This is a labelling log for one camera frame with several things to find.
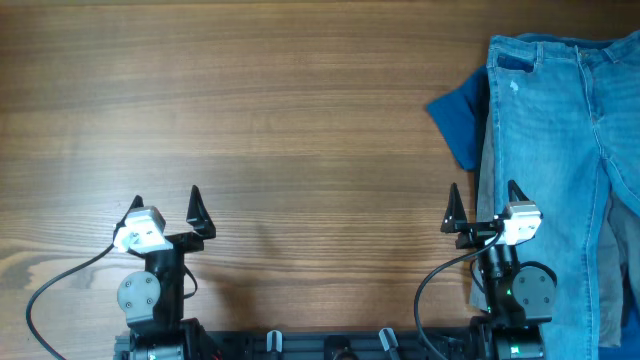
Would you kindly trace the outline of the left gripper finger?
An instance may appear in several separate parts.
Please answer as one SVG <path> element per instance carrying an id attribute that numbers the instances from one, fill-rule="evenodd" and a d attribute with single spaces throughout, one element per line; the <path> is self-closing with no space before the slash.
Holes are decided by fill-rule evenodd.
<path id="1" fill-rule="evenodd" d="M 140 195 L 136 195 L 129 206 L 129 209 L 125 212 L 124 216 L 114 226 L 113 238 L 116 238 L 118 231 L 125 226 L 125 220 L 129 213 L 135 209 L 142 208 L 144 206 L 143 198 Z"/>
<path id="2" fill-rule="evenodd" d="M 202 239 L 213 239 L 216 237 L 216 227 L 204 205 L 197 185 L 193 185 L 191 188 L 186 222 Z"/>

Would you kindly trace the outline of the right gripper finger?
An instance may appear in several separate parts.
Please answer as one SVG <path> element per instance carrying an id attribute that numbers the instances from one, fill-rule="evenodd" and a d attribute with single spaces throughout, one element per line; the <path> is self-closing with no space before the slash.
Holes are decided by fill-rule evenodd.
<path id="1" fill-rule="evenodd" d="M 515 180 L 509 180 L 508 184 L 508 198 L 510 203 L 516 202 L 529 202 L 530 199 L 524 194 Z"/>
<path id="2" fill-rule="evenodd" d="M 460 233 L 467 229 L 468 220 L 456 183 L 450 186 L 448 204 L 440 227 L 442 233 Z"/>

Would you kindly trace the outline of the light blue denim jeans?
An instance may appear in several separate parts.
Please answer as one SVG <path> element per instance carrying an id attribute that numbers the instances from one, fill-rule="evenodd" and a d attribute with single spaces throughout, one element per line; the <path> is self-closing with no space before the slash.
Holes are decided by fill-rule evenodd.
<path id="1" fill-rule="evenodd" d="M 639 37 L 589 41 L 527 34 L 491 39 L 497 208 L 516 182 L 540 208 L 524 261 L 557 274 L 542 333 L 552 359 L 594 359 L 601 329 L 598 245 L 606 203 L 639 209 Z"/>

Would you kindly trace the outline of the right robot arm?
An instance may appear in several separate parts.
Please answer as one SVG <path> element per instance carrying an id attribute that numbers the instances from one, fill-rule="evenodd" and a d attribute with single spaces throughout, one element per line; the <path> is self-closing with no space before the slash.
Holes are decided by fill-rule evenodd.
<path id="1" fill-rule="evenodd" d="M 532 240 L 543 214 L 513 181 L 510 201 L 486 222 L 467 220 L 455 184 L 441 225 L 455 233 L 458 249 L 472 249 L 482 280 L 486 309 L 471 319 L 460 359 L 544 359 L 540 326 L 552 319 L 557 276 L 539 262 L 520 262 L 517 247 Z"/>

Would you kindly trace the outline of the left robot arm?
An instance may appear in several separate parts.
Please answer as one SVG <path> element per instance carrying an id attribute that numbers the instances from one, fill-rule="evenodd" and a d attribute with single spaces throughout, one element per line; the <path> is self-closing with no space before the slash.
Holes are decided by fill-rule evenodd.
<path id="1" fill-rule="evenodd" d="M 144 269 L 126 276 L 117 302 L 130 329 L 128 347 L 118 359 L 221 359 L 220 347 L 200 322 L 184 317 L 184 280 L 192 273 L 185 255 L 200 252 L 216 237 L 215 225 L 197 186 L 191 189 L 186 222 L 189 232 L 164 233 L 166 221 L 154 206 L 134 198 L 117 223 L 114 247 L 144 260 Z"/>

